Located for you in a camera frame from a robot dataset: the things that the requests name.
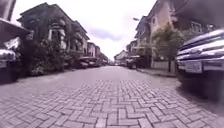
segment brick paver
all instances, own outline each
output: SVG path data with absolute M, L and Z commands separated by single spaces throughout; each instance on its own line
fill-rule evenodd
M 179 86 L 121 67 L 27 78 L 0 86 L 0 128 L 224 127 L 224 109 Z

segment curb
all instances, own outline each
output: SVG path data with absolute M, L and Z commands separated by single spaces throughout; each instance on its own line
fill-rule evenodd
M 141 73 L 144 73 L 144 74 L 153 75 L 153 76 L 176 78 L 175 75 L 168 75 L 168 74 L 161 74 L 161 73 L 149 73 L 149 72 L 142 71 L 142 70 L 139 70 L 139 69 L 137 69 L 137 71 L 141 72 Z

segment car hood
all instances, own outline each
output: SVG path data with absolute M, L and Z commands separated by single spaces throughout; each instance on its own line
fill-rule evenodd
M 195 37 L 193 39 L 190 39 L 189 41 L 185 42 L 183 46 L 186 46 L 186 45 L 189 45 L 189 44 L 192 44 L 192 43 L 196 43 L 196 42 L 199 42 L 199 41 L 202 41 L 202 40 L 216 38 L 220 35 L 224 35 L 224 29 L 218 29 L 218 30 L 215 30 L 215 31 L 197 36 L 197 37 Z

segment wall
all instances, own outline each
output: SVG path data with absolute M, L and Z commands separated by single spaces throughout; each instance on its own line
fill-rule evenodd
M 171 23 L 171 8 L 168 1 L 164 1 L 162 6 L 155 13 L 155 23 L 151 20 L 151 33 L 155 32 L 157 29 L 164 27 L 167 23 Z
M 160 69 L 160 70 L 164 70 L 164 71 L 168 71 L 168 61 L 164 61 L 164 62 L 153 62 L 152 68 L 154 69 Z M 172 61 L 171 64 L 171 72 L 175 73 L 175 64 L 174 61 Z

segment awning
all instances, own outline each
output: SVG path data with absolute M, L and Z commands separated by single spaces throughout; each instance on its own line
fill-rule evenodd
M 29 34 L 30 31 L 0 18 L 0 43 Z

